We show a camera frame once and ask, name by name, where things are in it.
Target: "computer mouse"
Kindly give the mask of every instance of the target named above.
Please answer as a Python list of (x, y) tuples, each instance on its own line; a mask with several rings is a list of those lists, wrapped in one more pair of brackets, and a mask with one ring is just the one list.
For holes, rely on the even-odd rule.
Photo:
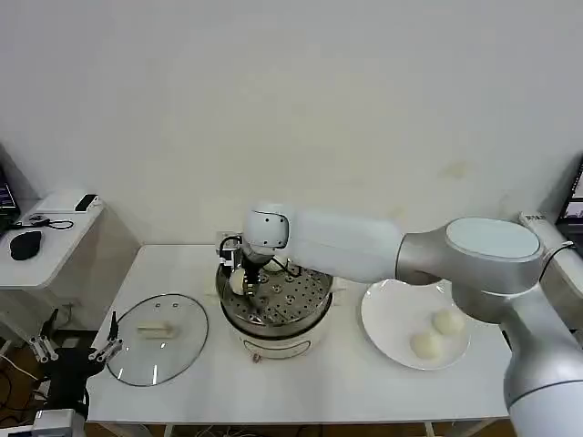
[(10, 241), (10, 256), (17, 261), (33, 258), (40, 250), (40, 240), (43, 233), (40, 230), (30, 230), (17, 235)]

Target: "electrical wire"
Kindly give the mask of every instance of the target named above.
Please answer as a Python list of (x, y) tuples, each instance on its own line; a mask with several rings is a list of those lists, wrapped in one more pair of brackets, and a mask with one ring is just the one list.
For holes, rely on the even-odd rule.
[(149, 430), (149, 427), (148, 427), (147, 425), (144, 425), (143, 423), (141, 423), (141, 424), (139, 425), (139, 427), (140, 427), (142, 430), (144, 430), (144, 431), (147, 431), (149, 435), (152, 435), (152, 432)]
[(31, 377), (33, 380), (38, 381), (38, 378), (33, 375), (32, 373), (28, 373), (27, 371), (25, 371), (24, 369), (21, 369), (20, 367), (18, 367), (16, 364), (14, 364), (14, 362), (12, 360), (10, 360), (8, 357), (6, 357), (5, 355), (0, 353), (0, 358), (4, 358), (6, 361), (8, 361), (10, 364), (12, 364), (12, 367), (14, 367), (15, 369), (17, 369), (18, 371), (21, 371), (24, 375), (28, 375), (29, 377)]
[(225, 258), (223, 256), (223, 249), (224, 249), (225, 243), (227, 241), (237, 241), (241, 244), (243, 239), (239, 235), (229, 235), (228, 237), (225, 237), (224, 239), (222, 239), (222, 242), (219, 244), (219, 256), (222, 258)]
[(210, 431), (210, 429), (211, 429), (213, 426), (215, 426), (215, 425), (211, 425), (209, 428), (207, 428), (207, 429), (205, 429), (205, 430), (202, 430), (202, 431), (199, 431), (199, 432), (197, 432), (197, 433), (195, 434), (195, 436), (194, 436), (194, 437), (200, 437), (201, 435), (203, 435), (203, 434), (206, 434), (207, 432), (209, 432), (209, 431)]
[(26, 401), (25, 406), (23, 407), (24, 412), (22, 412), (22, 414), (20, 415), (20, 423), (18, 423), (18, 426), (20, 425), (24, 425), (24, 424), (32, 424), (32, 422), (34, 421), (35, 415), (33, 414), (32, 417), (26, 417), (27, 414), (29, 414), (30, 412), (35, 412), (36, 408), (28, 408), (28, 405), (30, 405), (30, 402), (34, 399), (35, 397), (35, 391), (32, 391), (30, 393), (30, 396), (28, 396), (28, 400)]
[(75, 223), (73, 223), (71, 220), (52, 220), (49, 221), (48, 225), (46, 226), (51, 229), (65, 230), (73, 228), (73, 225), (75, 225)]
[(24, 408), (9, 407), (8, 402), (10, 401), (10, 395), (12, 394), (12, 381), (10, 380), (10, 377), (5, 371), (0, 370), (0, 375), (4, 376), (6, 378), (6, 381), (8, 382), (8, 394), (6, 395), (5, 401), (0, 401), (0, 408), (6, 408), (7, 410), (10, 410), (12, 412), (29, 412), (31, 410), (36, 409), (36, 407), (28, 408), (28, 404), (30, 403), (30, 396), (28, 396), (28, 401), (26, 402)]
[(6, 416), (6, 417), (0, 419), (0, 424), (4, 423), (8, 419), (12, 419), (13, 421), (15, 421), (16, 422), (16, 426), (18, 426), (20, 424), (20, 422), (21, 422), (21, 420), (18, 419), (16, 416), (14, 416), (13, 414), (10, 414), (9, 416)]
[(285, 267), (283, 264), (281, 264), (278, 260), (275, 259), (275, 257), (273, 257), (271, 259), (274, 263), (276, 263), (278, 266), (280, 266), (283, 271), (285, 271), (288, 275), (290, 275), (292, 278), (299, 278), (302, 275), (302, 266), (298, 266), (298, 272), (297, 273), (292, 273), (288, 270), (287, 267)]
[(298, 428), (298, 431), (295, 433), (295, 437), (300, 437), (300, 434), (302, 433), (303, 430), (305, 430), (306, 428), (308, 428), (310, 425), (302, 425), (300, 426), (300, 428)]
[(545, 276), (545, 272), (547, 271), (547, 267), (550, 264), (550, 261), (553, 260), (553, 258), (555, 257), (555, 255), (557, 255), (561, 250), (564, 250), (564, 249), (573, 249), (573, 248), (575, 248), (575, 243), (573, 241), (565, 241), (560, 248), (555, 249), (555, 251), (552, 252), (547, 257), (547, 262), (545, 263), (545, 267), (543, 267), (543, 269), (542, 269), (542, 271), (540, 273), (540, 276), (538, 277), (538, 280), (541, 281), (543, 279), (543, 276)]
[(239, 430), (239, 431), (235, 432), (234, 434), (229, 434), (229, 431), (230, 431), (230, 427), (229, 427), (228, 431), (225, 432), (223, 437), (267, 437), (266, 435), (258, 434), (256, 432), (250, 432), (250, 431), (246, 431), (246, 430)]

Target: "white plate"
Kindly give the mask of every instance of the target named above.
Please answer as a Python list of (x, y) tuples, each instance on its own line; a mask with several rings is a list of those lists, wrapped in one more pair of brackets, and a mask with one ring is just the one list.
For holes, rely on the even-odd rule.
[[(416, 287), (384, 280), (373, 284), (364, 293), (361, 304), (363, 325), (374, 345), (387, 357), (422, 371), (435, 371), (451, 366), (464, 356), (470, 344), (469, 318), (451, 299), (451, 283), (442, 280), (432, 285)], [(415, 355), (410, 338), (417, 332), (433, 330), (434, 312), (453, 308), (465, 318), (462, 333), (442, 336), (444, 353), (441, 357), (424, 360)]]

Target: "cable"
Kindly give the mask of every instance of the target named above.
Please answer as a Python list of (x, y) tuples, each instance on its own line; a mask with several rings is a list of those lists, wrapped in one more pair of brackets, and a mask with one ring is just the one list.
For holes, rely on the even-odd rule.
[(256, 432), (253, 431), (245, 431), (245, 430), (239, 430), (237, 432), (235, 432), (234, 434), (225, 434), (226, 437), (267, 437), (266, 435), (263, 434), (258, 434)]
[(0, 419), (0, 424), (4, 423), (8, 419), (12, 419), (13, 421), (15, 421), (16, 422), (16, 426), (18, 426), (18, 424), (21, 422), (21, 420), (18, 419), (16, 416), (10, 414), (9, 416), (6, 416), (3, 419)]
[(199, 432), (197, 432), (197, 433), (195, 434), (195, 436), (194, 436), (194, 437), (200, 437), (201, 435), (203, 435), (203, 434), (206, 434), (208, 431), (210, 431), (210, 429), (211, 429), (213, 426), (215, 426), (215, 425), (211, 425), (211, 426), (210, 426), (209, 428), (207, 428), (206, 430), (203, 430), (203, 431), (199, 431)]
[(10, 360), (10, 359), (9, 359), (8, 357), (6, 357), (5, 355), (2, 355), (2, 354), (0, 353), (0, 357), (1, 357), (1, 358), (4, 358), (6, 361), (8, 361), (10, 364), (12, 364), (12, 367), (14, 367), (15, 369), (17, 369), (18, 371), (21, 371), (21, 372), (22, 372), (24, 375), (28, 375), (28, 376), (30, 376), (30, 377), (31, 377), (33, 380), (35, 380), (35, 381), (38, 381), (38, 378), (37, 378), (35, 375), (33, 375), (32, 373), (28, 373), (27, 371), (25, 371), (25, 370), (23, 370), (23, 369), (19, 368), (19, 367), (18, 367), (16, 364), (14, 364), (14, 363), (13, 363), (13, 361), (12, 361), (12, 360)]
[(283, 264), (281, 264), (278, 260), (276, 260), (275, 257), (273, 257), (271, 259), (274, 263), (276, 263), (278, 266), (280, 266), (283, 271), (285, 271), (288, 275), (290, 275), (292, 278), (299, 278), (302, 275), (302, 266), (298, 266), (298, 272), (297, 273), (291, 273), (287, 267), (285, 267)]
[(35, 391), (32, 391), (30, 393), (30, 396), (28, 396), (28, 400), (26, 401), (25, 406), (24, 406), (24, 409), (26, 409), (27, 411), (22, 412), (22, 414), (20, 415), (20, 423), (18, 423), (18, 426), (23, 425), (25, 423), (32, 424), (32, 422), (34, 421), (34, 418), (35, 418), (34, 414), (33, 414), (33, 417), (26, 417), (28, 413), (35, 412), (34, 408), (28, 409), (28, 405), (30, 405), (30, 402), (32, 400), (36, 401), (36, 399), (34, 399), (34, 398), (35, 398)]
[(298, 428), (298, 431), (295, 433), (295, 437), (300, 437), (300, 434), (302, 433), (302, 431), (305, 430), (309, 426), (310, 425), (302, 425), (302, 426), (300, 426), (300, 428)]
[(25, 228), (52, 228), (52, 229), (71, 229), (75, 223), (71, 220), (51, 220), (40, 214), (32, 215), (28, 218), (28, 224), (24, 224), (22, 221), (17, 221), (12, 225), (9, 225), (9, 229), (25, 229)]
[(28, 403), (30, 402), (30, 396), (28, 397), (28, 401), (26, 402), (25, 408), (9, 407), (8, 401), (10, 400), (10, 395), (12, 394), (12, 381), (10, 380), (10, 377), (8, 376), (8, 374), (5, 371), (0, 370), (0, 375), (4, 376), (6, 378), (6, 381), (8, 382), (8, 395), (6, 396), (5, 401), (0, 401), (0, 408), (6, 408), (7, 410), (10, 410), (13, 412), (29, 412), (29, 411), (34, 410), (36, 408), (36, 407), (27, 408)]
[(573, 241), (565, 241), (560, 248), (555, 249), (555, 251), (552, 252), (547, 257), (547, 262), (545, 262), (545, 267), (543, 267), (542, 272), (540, 273), (540, 276), (538, 277), (538, 280), (541, 281), (543, 279), (543, 276), (545, 276), (545, 272), (547, 271), (547, 267), (550, 264), (550, 261), (553, 260), (555, 255), (557, 255), (563, 249), (573, 249), (574, 247), (575, 247), (575, 243)]
[(149, 427), (148, 427), (147, 425), (145, 425), (145, 424), (141, 423), (141, 424), (139, 425), (139, 427), (140, 427), (142, 430), (144, 430), (144, 431), (147, 431), (149, 435), (152, 435), (152, 433), (151, 433), (151, 431), (149, 430)]
[[(65, 224), (65, 226), (54, 226), (55, 224)], [(66, 230), (66, 229), (71, 229), (73, 228), (73, 225), (75, 225), (75, 223), (73, 223), (71, 220), (53, 220), (53, 221), (49, 221), (48, 225), (46, 225), (48, 228), (51, 229), (59, 229), (59, 230)]]
[(239, 243), (242, 243), (243, 239), (239, 235), (230, 235), (222, 239), (222, 242), (219, 244), (219, 256), (221, 258), (225, 258), (223, 257), (223, 248), (225, 247), (225, 243), (227, 241), (238, 241)]

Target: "stainless steel pot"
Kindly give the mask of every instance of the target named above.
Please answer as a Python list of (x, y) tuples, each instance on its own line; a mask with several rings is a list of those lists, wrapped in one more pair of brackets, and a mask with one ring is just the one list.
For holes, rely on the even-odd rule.
[(289, 339), (316, 326), (332, 306), (332, 277), (292, 264), (288, 270), (262, 269), (254, 295), (241, 296), (219, 267), (216, 287), (230, 324), (262, 340)]

